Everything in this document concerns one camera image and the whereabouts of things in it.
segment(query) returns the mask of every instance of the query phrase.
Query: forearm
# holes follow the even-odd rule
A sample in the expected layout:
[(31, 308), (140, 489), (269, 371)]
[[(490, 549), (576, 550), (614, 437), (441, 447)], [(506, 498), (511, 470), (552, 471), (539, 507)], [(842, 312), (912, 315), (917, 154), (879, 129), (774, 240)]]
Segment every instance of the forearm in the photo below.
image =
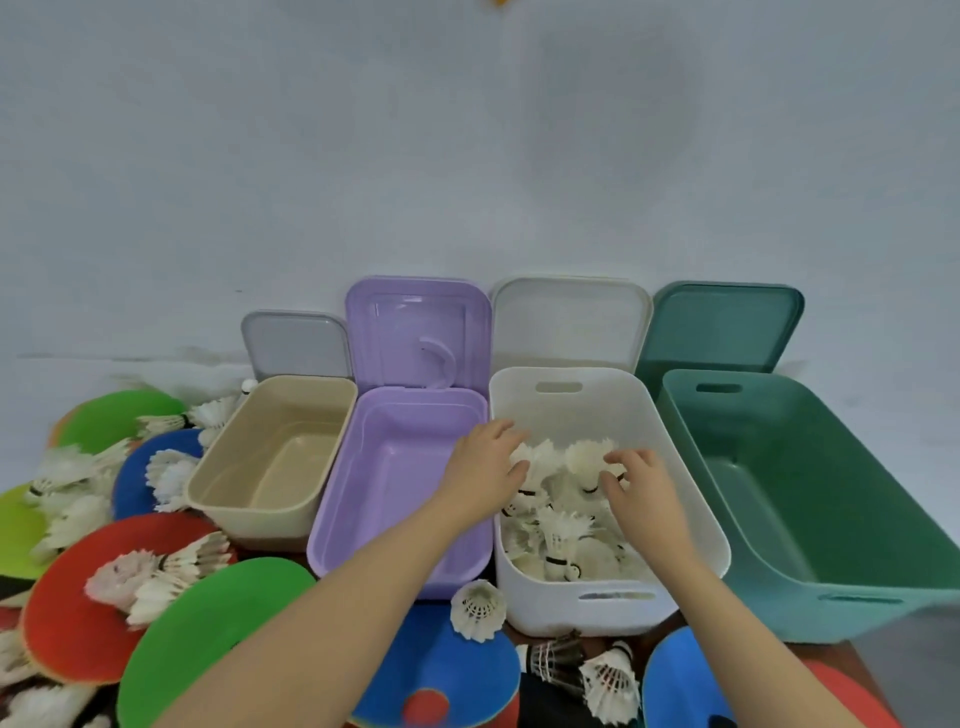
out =
[(157, 728), (340, 728), (461, 530), (428, 502), (239, 644)]
[(743, 728), (863, 728), (699, 558), (655, 568)]

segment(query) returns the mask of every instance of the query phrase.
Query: white lid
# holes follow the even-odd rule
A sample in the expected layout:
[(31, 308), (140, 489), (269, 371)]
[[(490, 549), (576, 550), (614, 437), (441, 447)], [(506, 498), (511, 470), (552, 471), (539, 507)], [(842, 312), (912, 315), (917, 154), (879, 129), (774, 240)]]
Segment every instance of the white lid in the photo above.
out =
[(252, 311), (244, 316), (240, 328), (257, 379), (351, 375), (347, 330), (333, 316)]
[(629, 280), (538, 276), (494, 287), (493, 371), (612, 367), (631, 374), (653, 301)]

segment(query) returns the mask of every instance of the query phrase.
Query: bin handle hole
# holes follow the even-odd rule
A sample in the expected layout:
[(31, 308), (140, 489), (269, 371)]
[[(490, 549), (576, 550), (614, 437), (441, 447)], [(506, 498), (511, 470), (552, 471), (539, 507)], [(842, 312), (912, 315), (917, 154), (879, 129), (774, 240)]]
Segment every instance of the bin handle hole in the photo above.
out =
[(601, 599), (637, 599), (649, 601), (656, 599), (657, 595), (648, 592), (588, 592), (580, 595), (581, 601), (599, 601)]
[(582, 392), (584, 385), (579, 381), (542, 381), (535, 389), (545, 395), (572, 395)]
[(698, 384), (698, 392), (710, 392), (714, 395), (738, 395), (743, 391), (740, 384)]
[(821, 601), (846, 601), (853, 604), (902, 604), (903, 600), (895, 596), (870, 595), (820, 595)]

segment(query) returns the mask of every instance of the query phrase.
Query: person's left arm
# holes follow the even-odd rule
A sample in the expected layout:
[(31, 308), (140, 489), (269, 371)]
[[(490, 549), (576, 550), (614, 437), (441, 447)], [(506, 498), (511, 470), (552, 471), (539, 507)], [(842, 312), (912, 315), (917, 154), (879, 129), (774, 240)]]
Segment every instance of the person's left arm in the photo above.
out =
[(446, 550), (522, 485), (529, 463), (511, 468), (510, 454), (526, 434), (512, 426), (461, 438), (431, 499), (238, 644), (155, 728), (341, 728)]

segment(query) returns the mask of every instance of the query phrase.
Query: person's right hand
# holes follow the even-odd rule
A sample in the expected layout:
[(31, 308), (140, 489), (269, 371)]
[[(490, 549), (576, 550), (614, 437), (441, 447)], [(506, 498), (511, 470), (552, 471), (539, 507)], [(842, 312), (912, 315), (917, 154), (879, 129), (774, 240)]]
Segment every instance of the person's right hand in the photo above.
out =
[(623, 449), (604, 459), (627, 469), (626, 490), (606, 471), (600, 473), (601, 483), (623, 535), (651, 569), (698, 558), (677, 488), (660, 457), (650, 449)]

